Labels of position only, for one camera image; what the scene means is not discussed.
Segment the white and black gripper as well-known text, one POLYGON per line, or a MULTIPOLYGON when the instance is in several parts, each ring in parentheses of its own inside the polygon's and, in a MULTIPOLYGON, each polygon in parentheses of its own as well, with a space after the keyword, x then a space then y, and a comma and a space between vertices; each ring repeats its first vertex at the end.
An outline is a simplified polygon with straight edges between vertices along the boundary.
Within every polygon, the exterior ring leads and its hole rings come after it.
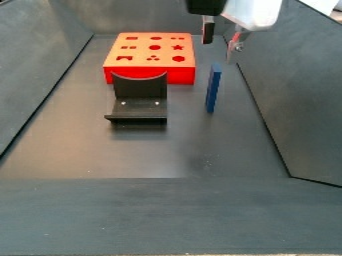
MULTIPOLYGON (((276 22, 282 0, 186 0, 187 11, 202 15, 202 42, 212 42, 215 21, 222 16, 250 31, 268 29, 276 22)), ((227 60, 243 50, 244 32, 236 31, 227 45, 227 60)))

